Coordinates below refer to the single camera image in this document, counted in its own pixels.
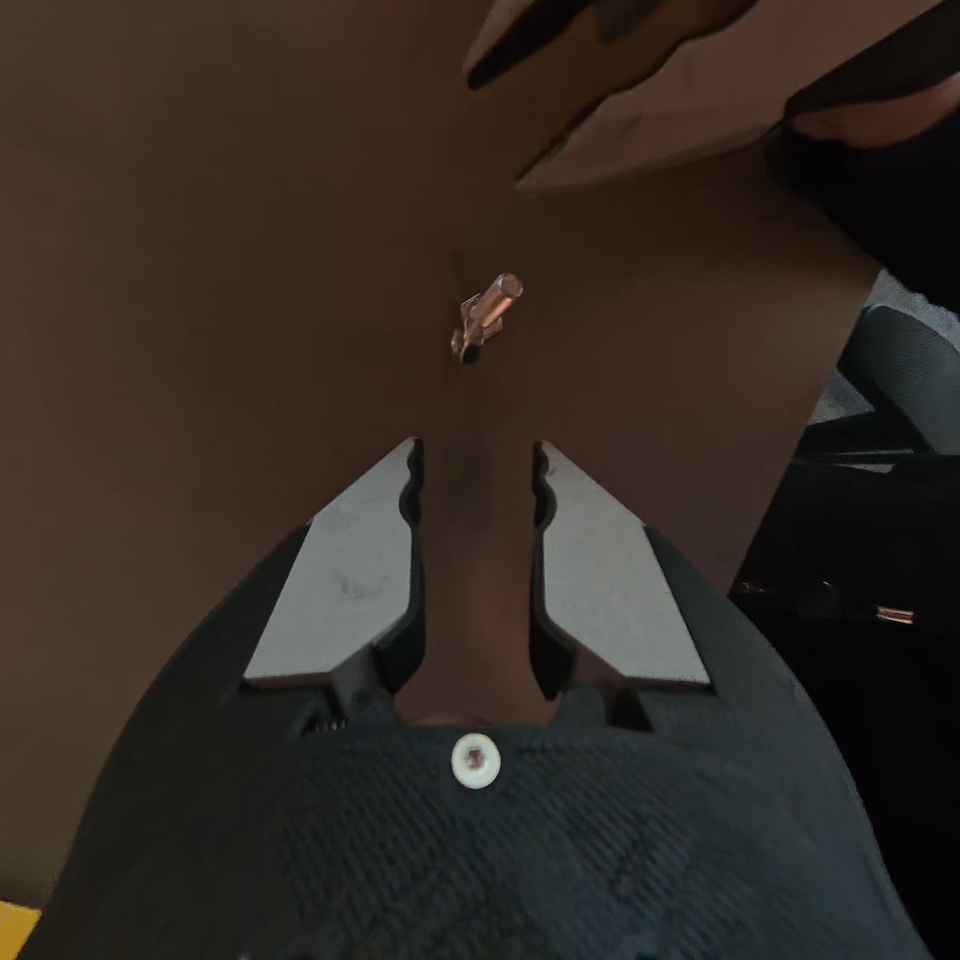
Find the person's dark pants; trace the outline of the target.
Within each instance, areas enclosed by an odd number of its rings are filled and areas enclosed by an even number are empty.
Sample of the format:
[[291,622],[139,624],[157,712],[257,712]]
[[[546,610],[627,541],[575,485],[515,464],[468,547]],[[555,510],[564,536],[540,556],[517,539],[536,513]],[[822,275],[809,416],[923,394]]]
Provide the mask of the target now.
[[821,714],[930,954],[958,958],[958,457],[792,463],[728,596]]

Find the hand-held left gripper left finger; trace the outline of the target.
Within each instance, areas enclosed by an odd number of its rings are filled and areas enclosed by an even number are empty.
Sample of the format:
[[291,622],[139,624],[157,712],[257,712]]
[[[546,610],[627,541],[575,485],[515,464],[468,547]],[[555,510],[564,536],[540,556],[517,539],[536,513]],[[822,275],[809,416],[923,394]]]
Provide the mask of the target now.
[[426,649],[418,537],[424,445],[411,437],[339,493],[308,525],[246,666],[258,689],[396,695]]

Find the yellow plastic bin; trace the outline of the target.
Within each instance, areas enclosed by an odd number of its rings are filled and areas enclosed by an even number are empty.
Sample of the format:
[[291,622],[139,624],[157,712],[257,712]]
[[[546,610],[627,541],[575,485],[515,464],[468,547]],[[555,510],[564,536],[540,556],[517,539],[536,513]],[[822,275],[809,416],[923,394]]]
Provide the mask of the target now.
[[1,900],[0,903],[0,958],[17,959],[34,931],[42,911]]

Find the silver hex bolt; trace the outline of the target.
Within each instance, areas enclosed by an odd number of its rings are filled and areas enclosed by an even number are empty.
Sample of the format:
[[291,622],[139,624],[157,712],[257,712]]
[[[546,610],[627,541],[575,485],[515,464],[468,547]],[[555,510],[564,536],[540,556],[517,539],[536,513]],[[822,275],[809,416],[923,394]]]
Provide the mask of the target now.
[[[478,294],[482,297],[481,305],[482,306],[498,306],[498,312],[501,313],[502,321],[506,312],[516,303],[516,301],[522,296],[523,293],[523,284],[521,279],[511,272],[504,272],[498,275],[498,277],[492,282],[481,294]],[[498,334],[503,330],[492,336],[490,339],[486,340],[484,345],[475,346],[475,345],[462,345],[460,342],[460,336],[456,332],[458,325],[453,329],[451,334],[450,342],[450,351],[452,358],[460,365],[471,365],[474,364],[481,352],[483,351],[484,346],[492,338],[498,336]]]

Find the person's right hand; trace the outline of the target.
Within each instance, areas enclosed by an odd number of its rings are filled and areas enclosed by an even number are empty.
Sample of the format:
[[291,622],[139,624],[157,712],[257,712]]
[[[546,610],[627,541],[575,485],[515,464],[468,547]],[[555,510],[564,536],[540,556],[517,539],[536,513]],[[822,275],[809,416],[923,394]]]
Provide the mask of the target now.
[[895,146],[937,126],[959,107],[959,74],[928,89],[892,100],[863,102],[798,115],[789,127],[815,141],[854,150]]

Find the silver hex nut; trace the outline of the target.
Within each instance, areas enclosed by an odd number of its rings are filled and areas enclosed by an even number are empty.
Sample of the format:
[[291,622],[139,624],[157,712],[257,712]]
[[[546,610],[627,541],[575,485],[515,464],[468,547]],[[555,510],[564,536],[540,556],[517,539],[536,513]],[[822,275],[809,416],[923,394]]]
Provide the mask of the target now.
[[475,294],[464,301],[460,307],[460,321],[456,332],[461,345],[481,347],[487,340],[497,335],[503,327],[498,306],[483,306],[482,296]]

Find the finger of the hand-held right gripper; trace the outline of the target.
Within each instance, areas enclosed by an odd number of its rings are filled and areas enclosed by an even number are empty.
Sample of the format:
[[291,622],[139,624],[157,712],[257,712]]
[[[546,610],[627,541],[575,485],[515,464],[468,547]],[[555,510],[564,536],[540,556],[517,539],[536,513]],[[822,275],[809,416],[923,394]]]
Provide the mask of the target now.
[[480,90],[546,49],[565,34],[594,1],[496,1],[463,59],[469,90]]
[[946,11],[946,2],[753,2],[730,24],[679,42],[648,76],[600,95],[516,188],[585,186],[737,149],[771,129],[794,95]]

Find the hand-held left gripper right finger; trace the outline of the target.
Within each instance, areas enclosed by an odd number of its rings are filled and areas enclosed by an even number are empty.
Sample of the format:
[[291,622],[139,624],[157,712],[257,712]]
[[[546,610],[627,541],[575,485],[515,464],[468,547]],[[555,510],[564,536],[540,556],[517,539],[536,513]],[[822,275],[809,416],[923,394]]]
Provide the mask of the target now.
[[545,440],[532,487],[529,656],[544,698],[587,686],[709,690],[645,524]]

